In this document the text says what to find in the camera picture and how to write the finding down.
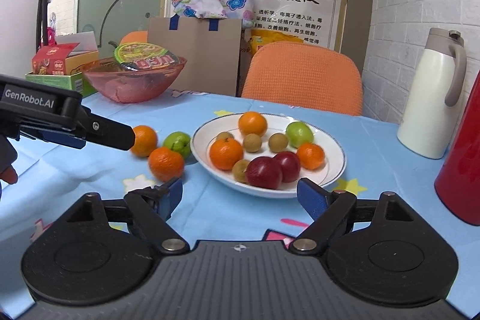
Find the person's left hand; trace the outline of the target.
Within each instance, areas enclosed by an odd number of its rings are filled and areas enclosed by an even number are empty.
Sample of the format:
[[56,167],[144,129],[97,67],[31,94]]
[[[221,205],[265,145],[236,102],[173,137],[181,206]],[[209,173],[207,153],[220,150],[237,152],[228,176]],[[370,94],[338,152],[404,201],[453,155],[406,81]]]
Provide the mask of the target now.
[[0,136],[0,175],[1,180],[8,184],[15,184],[18,181],[18,174],[13,168],[13,162],[18,154],[10,141]]

